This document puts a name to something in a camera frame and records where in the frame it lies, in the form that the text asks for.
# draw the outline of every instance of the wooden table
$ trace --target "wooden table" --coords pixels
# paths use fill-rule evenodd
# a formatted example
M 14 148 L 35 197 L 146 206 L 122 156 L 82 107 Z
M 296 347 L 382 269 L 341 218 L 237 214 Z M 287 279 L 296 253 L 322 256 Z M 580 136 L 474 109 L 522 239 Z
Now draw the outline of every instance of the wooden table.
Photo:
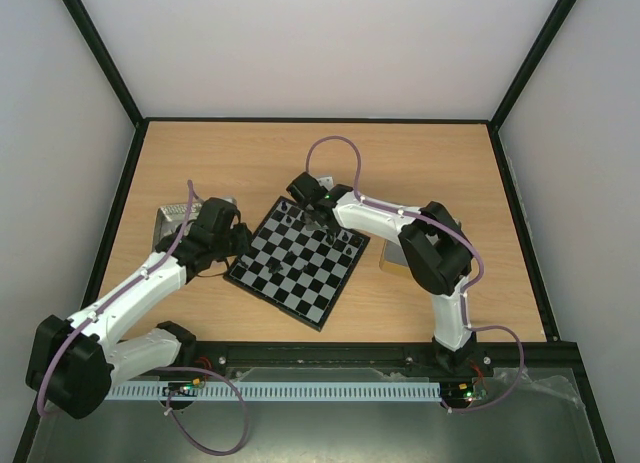
M 101 294 L 149 255 L 156 210 L 184 202 L 186 181 L 204 198 L 233 195 L 253 230 L 301 171 L 309 146 L 327 135 L 356 142 L 360 189 L 382 200 L 443 203 L 463 222 L 485 260 L 470 293 L 476 326 L 502 324 L 524 341 L 544 341 L 527 271 L 486 127 L 435 124 L 152 122 L 111 254 Z M 311 171 L 351 184 L 355 157 L 336 141 L 314 153 Z M 434 322 L 427 293 L 379 269 L 382 240 L 372 238 L 322 332 L 224 281 L 196 278 L 160 302 L 127 335 L 173 320 L 200 340 L 425 342 Z M 510 341 L 490 332 L 480 341 Z

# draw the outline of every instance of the chessboard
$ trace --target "chessboard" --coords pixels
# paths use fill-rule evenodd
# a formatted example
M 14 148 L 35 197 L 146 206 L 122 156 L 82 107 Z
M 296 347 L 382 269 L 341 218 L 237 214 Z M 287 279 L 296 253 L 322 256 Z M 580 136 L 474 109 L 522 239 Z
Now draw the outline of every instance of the chessboard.
M 320 331 L 368 243 L 353 230 L 307 228 L 302 210 L 280 197 L 224 278 Z

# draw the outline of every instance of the robotic arm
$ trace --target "robotic arm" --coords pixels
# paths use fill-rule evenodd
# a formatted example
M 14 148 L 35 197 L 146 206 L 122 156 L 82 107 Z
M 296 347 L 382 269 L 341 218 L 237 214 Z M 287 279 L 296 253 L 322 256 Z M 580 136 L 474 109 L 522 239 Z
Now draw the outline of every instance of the robotic arm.
M 306 172 L 293 180 L 287 192 L 304 208 L 308 221 L 327 231 L 337 232 L 341 227 L 361 230 L 402 247 L 411 275 L 431 294 L 438 361 L 453 370 L 475 343 L 475 335 L 464 324 L 460 308 L 461 291 L 471 272 L 472 255 L 447 233 L 403 214 L 429 217 L 466 239 L 447 209 L 436 202 L 418 208 L 371 198 L 363 204 L 353 188 L 336 185 L 327 189 Z
M 47 399 L 73 416 L 83 418 L 95 410 L 109 390 L 153 368 L 193 361 L 195 336 L 172 322 L 158 325 L 148 334 L 120 343 L 120 339 L 159 301 L 208 269 L 214 261 L 242 255 L 249 249 L 251 233 L 244 223 L 233 225 L 240 213 L 233 203 L 210 198 L 203 203 L 189 233 L 173 254 L 153 272 L 174 242 L 177 233 L 163 238 L 155 251 L 131 276 L 94 304 L 66 320 L 49 316 L 36 330 L 27 370 L 27 385 L 38 391 L 44 374 L 62 343 L 79 325 L 90 323 L 67 349 L 47 388 Z M 104 313 L 105 301 L 143 279 L 117 298 Z

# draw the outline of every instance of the white cable tray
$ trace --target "white cable tray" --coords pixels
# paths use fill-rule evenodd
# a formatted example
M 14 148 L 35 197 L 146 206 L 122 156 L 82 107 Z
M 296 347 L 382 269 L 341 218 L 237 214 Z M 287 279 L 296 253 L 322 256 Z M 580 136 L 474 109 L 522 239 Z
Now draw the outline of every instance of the white cable tray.
M 127 381 L 112 388 L 107 400 L 145 401 L 164 399 L 167 381 Z M 246 401 L 404 401 L 438 402 L 438 383 L 234 383 Z M 220 382 L 207 382 L 200 390 L 189 390 L 174 399 L 184 401 L 235 401 L 235 393 Z

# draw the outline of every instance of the white wall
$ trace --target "white wall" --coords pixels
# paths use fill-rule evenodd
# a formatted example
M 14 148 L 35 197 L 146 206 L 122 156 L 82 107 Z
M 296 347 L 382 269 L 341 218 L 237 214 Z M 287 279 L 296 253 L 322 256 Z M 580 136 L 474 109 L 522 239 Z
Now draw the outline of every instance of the white wall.
M 146 116 L 492 116 L 556 0 L 83 0 Z
M 619 462 L 640 403 L 640 0 L 579 0 L 501 131 L 562 337 Z
M 38 323 L 80 305 L 133 127 L 60 0 L 0 0 L 0 461 Z

